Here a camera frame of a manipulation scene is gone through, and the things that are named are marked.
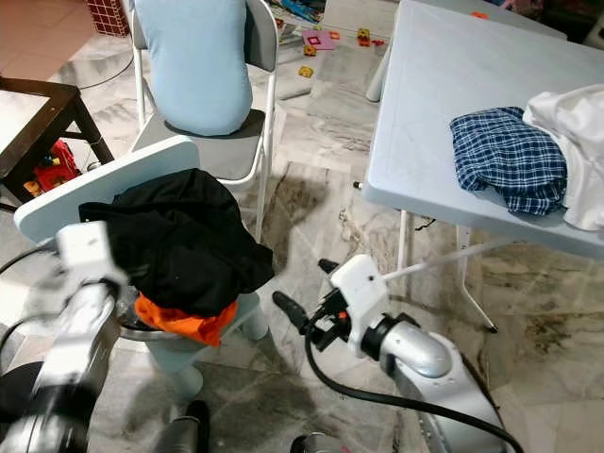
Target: checkered shirt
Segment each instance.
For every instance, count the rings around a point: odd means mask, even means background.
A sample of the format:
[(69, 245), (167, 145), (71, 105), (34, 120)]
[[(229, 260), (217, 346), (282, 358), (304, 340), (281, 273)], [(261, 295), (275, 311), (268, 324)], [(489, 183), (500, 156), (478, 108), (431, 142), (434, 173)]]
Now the checkered shirt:
[(455, 170), (462, 189), (493, 186), (510, 212), (546, 215), (566, 191), (566, 162), (556, 143), (505, 107), (460, 116), (451, 124)]

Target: black garment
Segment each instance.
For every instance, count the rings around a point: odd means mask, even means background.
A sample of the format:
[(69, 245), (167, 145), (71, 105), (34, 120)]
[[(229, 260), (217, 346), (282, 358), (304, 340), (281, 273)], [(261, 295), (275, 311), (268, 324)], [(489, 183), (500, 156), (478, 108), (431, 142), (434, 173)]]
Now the black garment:
[(273, 252), (245, 230), (233, 196), (200, 170), (152, 179), (111, 205), (85, 203), (79, 215), (107, 222), (116, 264), (160, 307), (215, 316), (275, 274)]

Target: marble floor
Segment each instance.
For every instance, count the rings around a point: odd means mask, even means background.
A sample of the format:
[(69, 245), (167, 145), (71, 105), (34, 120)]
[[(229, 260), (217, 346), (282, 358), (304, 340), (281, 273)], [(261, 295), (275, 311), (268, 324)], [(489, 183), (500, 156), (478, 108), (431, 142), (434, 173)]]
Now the marble floor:
[[(88, 69), (77, 65), (80, 77), (99, 77), (107, 71), (105, 58), (125, 57), (127, 49), (124, 40), (97, 37), (72, 59), (88, 61)], [(235, 333), (220, 348), (206, 349), (197, 364), (205, 377), (199, 397), (212, 412), (212, 452), (285, 452), (294, 437), (314, 430), (341, 436), (355, 452), (427, 451), (414, 413), (341, 398), (321, 385), (301, 338), (270, 301), (280, 289), (308, 310), (316, 307), (327, 291), (316, 266), (323, 257), (343, 261), (369, 253), (382, 272), (395, 267), (399, 214), (366, 203), (352, 187), (363, 178), (378, 115), (378, 105), (362, 94), (382, 51), (360, 48), (347, 34), (315, 59), (304, 57), (297, 44), (280, 49), (275, 162), (262, 235), (275, 252), (277, 276), (259, 290), (271, 333), (257, 343)], [(302, 64), (314, 69), (311, 79), (297, 75)], [(73, 71), (70, 77), (77, 80)], [(265, 80), (255, 71), (250, 77), (262, 105)], [(116, 157), (127, 153), (137, 133), (132, 68), (82, 93), (109, 148)], [(87, 149), (74, 149), (80, 165), (90, 159)], [(414, 222), (419, 227), (427, 220), (417, 216)], [(0, 232), (1, 261), (28, 247), (6, 214), (0, 214)], [(488, 238), (475, 234), (476, 242)], [(436, 222), (416, 231), (409, 247), (413, 261), (451, 251), (455, 227)], [(36, 257), (0, 280), (0, 323), (52, 306), (52, 297), (41, 300), (39, 290), (30, 290), (33, 281), (47, 282), (52, 268), (51, 259)], [(602, 451), (604, 266), (532, 244), (473, 258), (471, 292), (498, 324), (496, 335), (481, 328), (463, 301), (455, 272), (444, 266), (393, 282), (391, 310), (457, 343), (485, 377), (526, 452)], [(24, 329), (15, 338), (13, 353), (7, 351), (13, 366), (43, 357), (50, 337), (41, 332)], [(350, 385), (394, 391), (373, 363), (352, 359), (343, 344), (319, 361)], [(181, 409), (144, 347), (120, 340), (93, 416), (91, 452), (148, 451), (159, 428)]]

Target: cushion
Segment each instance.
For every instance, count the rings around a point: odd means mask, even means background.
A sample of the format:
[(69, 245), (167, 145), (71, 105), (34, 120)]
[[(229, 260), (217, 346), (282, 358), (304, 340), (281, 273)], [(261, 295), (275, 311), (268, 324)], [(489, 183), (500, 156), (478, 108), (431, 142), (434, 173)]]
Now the cushion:
[(168, 123), (226, 135), (252, 104), (243, 56), (245, 0), (135, 0), (151, 54), (152, 92)]

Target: white cloth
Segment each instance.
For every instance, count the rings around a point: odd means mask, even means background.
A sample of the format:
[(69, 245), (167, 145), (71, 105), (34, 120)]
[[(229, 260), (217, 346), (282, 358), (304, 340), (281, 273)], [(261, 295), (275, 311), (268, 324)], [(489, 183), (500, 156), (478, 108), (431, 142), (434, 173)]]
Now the white cloth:
[(566, 159), (564, 220), (581, 229), (603, 228), (604, 85), (542, 92), (528, 101), (523, 120), (547, 132)]

